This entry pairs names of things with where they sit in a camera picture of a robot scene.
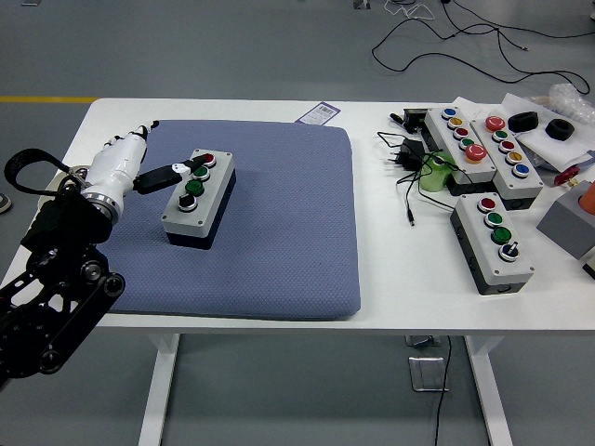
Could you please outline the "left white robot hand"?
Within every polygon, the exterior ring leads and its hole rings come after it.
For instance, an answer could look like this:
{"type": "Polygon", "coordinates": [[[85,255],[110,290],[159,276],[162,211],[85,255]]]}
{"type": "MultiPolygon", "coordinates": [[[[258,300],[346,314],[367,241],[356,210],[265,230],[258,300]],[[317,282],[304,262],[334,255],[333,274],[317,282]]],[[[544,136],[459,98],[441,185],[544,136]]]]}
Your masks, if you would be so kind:
{"type": "Polygon", "coordinates": [[[82,193],[89,201],[122,211],[124,198],[132,190],[149,194],[165,189],[178,184],[186,174],[205,164],[206,156],[199,155],[139,174],[147,151],[147,137],[158,125],[158,121],[140,125],[125,137],[114,137],[104,145],[87,171],[88,186],[82,193]]]}

